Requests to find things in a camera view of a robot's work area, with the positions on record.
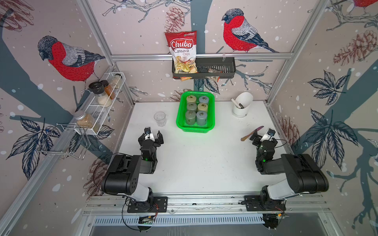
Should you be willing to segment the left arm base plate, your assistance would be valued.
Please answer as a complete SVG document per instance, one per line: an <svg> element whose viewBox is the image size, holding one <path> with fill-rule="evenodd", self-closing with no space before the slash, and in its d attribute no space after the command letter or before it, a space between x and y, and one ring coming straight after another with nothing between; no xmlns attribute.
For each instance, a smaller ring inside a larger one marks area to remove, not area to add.
<svg viewBox="0 0 378 236"><path fill-rule="evenodd" d="M127 213L160 213L167 211L168 197L158 196L149 198L146 202L137 202L129 199Z"/></svg>

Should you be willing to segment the green tea canister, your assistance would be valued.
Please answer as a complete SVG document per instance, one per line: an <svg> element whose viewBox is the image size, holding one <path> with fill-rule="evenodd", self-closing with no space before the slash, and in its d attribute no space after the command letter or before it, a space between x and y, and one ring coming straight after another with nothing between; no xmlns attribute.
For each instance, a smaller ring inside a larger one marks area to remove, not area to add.
<svg viewBox="0 0 378 236"><path fill-rule="evenodd" d="M194 103L188 103L187 104L187 111L193 111L193 112L197 112L197 104L194 104Z"/></svg>
<svg viewBox="0 0 378 236"><path fill-rule="evenodd" d="M185 113L185 119L187 125L194 125L196 122L196 113L193 111L187 111Z"/></svg>

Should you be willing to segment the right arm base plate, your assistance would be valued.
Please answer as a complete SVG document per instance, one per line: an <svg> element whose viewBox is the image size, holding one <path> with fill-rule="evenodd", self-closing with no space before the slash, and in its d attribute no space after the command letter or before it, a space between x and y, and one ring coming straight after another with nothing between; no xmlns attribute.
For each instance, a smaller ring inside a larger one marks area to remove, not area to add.
<svg viewBox="0 0 378 236"><path fill-rule="evenodd" d="M245 205L247 211L286 211L284 200L264 200L260 195L245 195L239 204Z"/></svg>

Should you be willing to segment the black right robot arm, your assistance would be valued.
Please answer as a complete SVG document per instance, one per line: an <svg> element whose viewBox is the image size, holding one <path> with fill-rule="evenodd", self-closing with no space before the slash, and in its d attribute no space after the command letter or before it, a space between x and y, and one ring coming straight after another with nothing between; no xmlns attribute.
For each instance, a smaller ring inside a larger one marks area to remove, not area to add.
<svg viewBox="0 0 378 236"><path fill-rule="evenodd" d="M256 130L252 133L250 140L257 147L255 164L262 175L285 174L286 178L264 186L259 196L245 196L247 211L285 211L285 199L329 189L328 179L310 155L281 154L280 158L273 158L278 144L278 140L272 136L274 133L272 129L264 136L258 135Z"/></svg>

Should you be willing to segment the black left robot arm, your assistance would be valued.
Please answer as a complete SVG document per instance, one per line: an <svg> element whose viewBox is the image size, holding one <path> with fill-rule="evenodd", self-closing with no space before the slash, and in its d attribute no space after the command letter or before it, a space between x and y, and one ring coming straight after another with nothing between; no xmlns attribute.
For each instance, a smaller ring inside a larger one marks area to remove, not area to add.
<svg viewBox="0 0 378 236"><path fill-rule="evenodd" d="M156 170L157 148L164 144L163 135L154 136L149 127L139 137L141 154L116 154L102 180L101 189L109 195L126 196L128 213L166 212L167 197L156 197L150 187L139 183L140 174Z"/></svg>

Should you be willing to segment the grey-blue tea canister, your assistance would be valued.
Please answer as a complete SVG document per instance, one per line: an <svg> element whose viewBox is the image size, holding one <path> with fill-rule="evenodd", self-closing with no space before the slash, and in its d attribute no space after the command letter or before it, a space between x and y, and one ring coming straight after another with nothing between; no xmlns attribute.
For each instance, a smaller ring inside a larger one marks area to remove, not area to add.
<svg viewBox="0 0 378 236"><path fill-rule="evenodd" d="M196 113L196 121L199 126L205 126L207 123L207 112L205 111L198 111Z"/></svg>

